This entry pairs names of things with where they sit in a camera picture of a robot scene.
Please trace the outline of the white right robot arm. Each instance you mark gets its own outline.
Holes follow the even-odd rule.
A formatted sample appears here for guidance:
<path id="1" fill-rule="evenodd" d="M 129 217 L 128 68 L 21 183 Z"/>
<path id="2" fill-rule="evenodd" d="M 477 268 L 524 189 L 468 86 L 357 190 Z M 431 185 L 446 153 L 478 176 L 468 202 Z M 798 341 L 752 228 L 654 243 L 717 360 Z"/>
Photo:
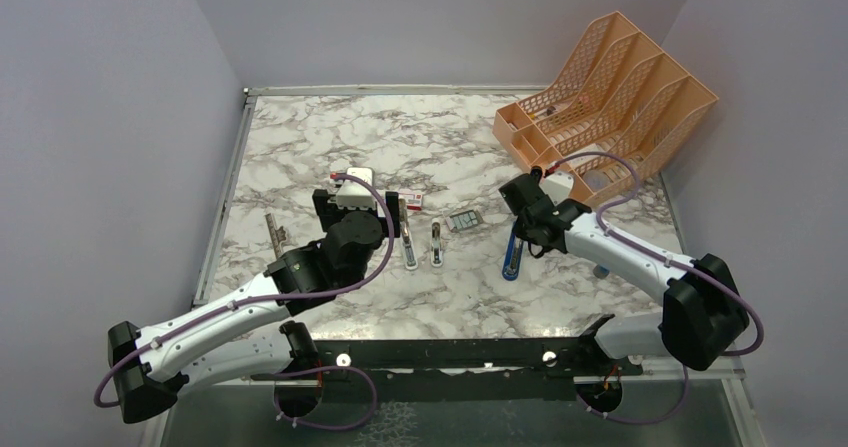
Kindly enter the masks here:
<path id="1" fill-rule="evenodd" d="M 499 193 L 515 216 L 515 236 L 539 247 L 591 261 L 636 286 L 660 312 L 613 317 L 596 326 L 577 347 L 579 365 L 600 374 L 629 356 L 667 356 L 704 371 L 750 326 L 726 263 L 661 249 L 610 224 L 587 205 L 552 191 L 552 178 L 521 174 Z"/>

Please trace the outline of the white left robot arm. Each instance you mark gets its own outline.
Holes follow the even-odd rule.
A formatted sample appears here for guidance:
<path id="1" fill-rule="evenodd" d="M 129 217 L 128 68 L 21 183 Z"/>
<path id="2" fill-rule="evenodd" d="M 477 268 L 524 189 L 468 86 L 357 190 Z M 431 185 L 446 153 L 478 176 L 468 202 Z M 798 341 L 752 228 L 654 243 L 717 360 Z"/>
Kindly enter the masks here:
<path id="1" fill-rule="evenodd" d="M 109 371 L 94 403 L 117 408 L 126 424 L 172 408 L 181 393 L 220 381 L 281 370 L 290 377 L 316 367 L 310 337 L 295 316 L 358 290 L 380 275 L 401 232 L 401 199 L 351 180 L 335 193 L 317 189 L 324 237 L 291 249 L 229 294 L 168 321 L 129 321 L 107 333 Z M 373 254 L 389 250 L 373 272 Z"/>

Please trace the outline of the red white staple box sleeve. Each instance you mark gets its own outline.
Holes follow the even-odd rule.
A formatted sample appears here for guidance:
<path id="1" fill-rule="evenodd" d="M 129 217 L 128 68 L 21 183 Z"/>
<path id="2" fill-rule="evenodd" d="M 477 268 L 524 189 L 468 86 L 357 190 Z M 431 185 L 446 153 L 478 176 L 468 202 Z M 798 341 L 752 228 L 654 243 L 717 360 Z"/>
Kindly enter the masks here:
<path id="1" fill-rule="evenodd" d="M 399 198 L 403 199 L 405 206 L 411 211 L 423 210 L 423 195 L 415 191 L 399 191 Z"/>

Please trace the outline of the staple box tray with staples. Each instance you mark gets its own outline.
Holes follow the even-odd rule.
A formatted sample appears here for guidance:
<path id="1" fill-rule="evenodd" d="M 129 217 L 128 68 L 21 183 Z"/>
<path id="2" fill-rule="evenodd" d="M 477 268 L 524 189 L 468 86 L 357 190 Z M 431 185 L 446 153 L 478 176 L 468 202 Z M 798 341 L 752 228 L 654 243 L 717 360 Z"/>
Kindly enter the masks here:
<path id="1" fill-rule="evenodd" d="M 481 226 L 483 217 L 477 210 L 464 210 L 449 214 L 446 224 L 451 232 L 463 232 Z"/>

